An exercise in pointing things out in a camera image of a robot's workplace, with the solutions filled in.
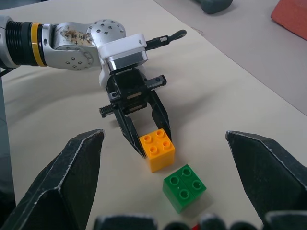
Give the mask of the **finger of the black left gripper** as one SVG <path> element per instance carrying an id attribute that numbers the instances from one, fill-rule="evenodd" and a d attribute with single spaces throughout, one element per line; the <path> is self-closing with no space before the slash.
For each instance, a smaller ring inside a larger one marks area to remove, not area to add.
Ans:
<path id="1" fill-rule="evenodd" d="M 153 90 L 149 93 L 148 103 L 152 108 L 152 118 L 156 126 L 158 129 L 163 129 L 169 139 L 172 140 L 168 114 L 156 91 Z"/>
<path id="2" fill-rule="evenodd" d="M 122 109 L 117 107 L 114 110 L 115 117 L 122 131 L 123 136 L 132 145 L 132 147 L 141 155 L 142 158 L 146 158 L 143 147 L 139 140 L 138 133 L 130 117 L 124 115 Z"/>

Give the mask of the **green studded toy cube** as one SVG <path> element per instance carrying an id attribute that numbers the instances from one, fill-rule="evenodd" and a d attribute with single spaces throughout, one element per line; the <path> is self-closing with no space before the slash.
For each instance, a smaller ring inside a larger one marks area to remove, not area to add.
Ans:
<path id="1" fill-rule="evenodd" d="M 163 192 L 179 214 L 201 197 L 205 184 L 189 165 L 184 165 L 163 181 Z"/>

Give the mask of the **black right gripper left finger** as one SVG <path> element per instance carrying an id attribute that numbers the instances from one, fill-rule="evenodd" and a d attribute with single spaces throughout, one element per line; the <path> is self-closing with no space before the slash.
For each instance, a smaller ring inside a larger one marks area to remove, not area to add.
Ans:
<path id="1" fill-rule="evenodd" d="M 70 139 L 35 178 L 0 230 L 86 230 L 100 169 L 103 129 Z"/>

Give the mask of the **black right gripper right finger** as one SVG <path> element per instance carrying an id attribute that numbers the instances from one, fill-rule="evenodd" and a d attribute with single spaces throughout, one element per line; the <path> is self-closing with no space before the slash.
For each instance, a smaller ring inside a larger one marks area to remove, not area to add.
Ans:
<path id="1" fill-rule="evenodd" d="M 225 138 L 261 220 L 270 211 L 307 211 L 307 167 L 273 139 L 239 131 Z"/>

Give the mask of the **orange studded toy cube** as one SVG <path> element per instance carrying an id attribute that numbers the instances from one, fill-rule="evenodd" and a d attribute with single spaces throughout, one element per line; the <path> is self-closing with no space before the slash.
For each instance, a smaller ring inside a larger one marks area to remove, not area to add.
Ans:
<path id="1" fill-rule="evenodd" d="M 174 163 L 175 147 L 163 129 L 144 135 L 139 140 L 152 173 Z"/>

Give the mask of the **red brick-like block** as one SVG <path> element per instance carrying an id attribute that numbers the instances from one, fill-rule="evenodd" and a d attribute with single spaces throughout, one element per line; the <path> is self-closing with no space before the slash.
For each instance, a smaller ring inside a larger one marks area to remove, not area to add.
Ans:
<path id="1" fill-rule="evenodd" d="M 279 0 L 271 19 L 307 41 L 307 0 Z"/>

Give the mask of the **dark grey rounded object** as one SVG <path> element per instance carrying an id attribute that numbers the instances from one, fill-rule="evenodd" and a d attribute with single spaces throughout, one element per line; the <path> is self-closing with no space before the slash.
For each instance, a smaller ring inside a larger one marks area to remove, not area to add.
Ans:
<path id="1" fill-rule="evenodd" d="M 232 4 L 233 0 L 194 0 L 199 3 L 201 9 L 206 14 L 215 14 L 226 10 Z"/>

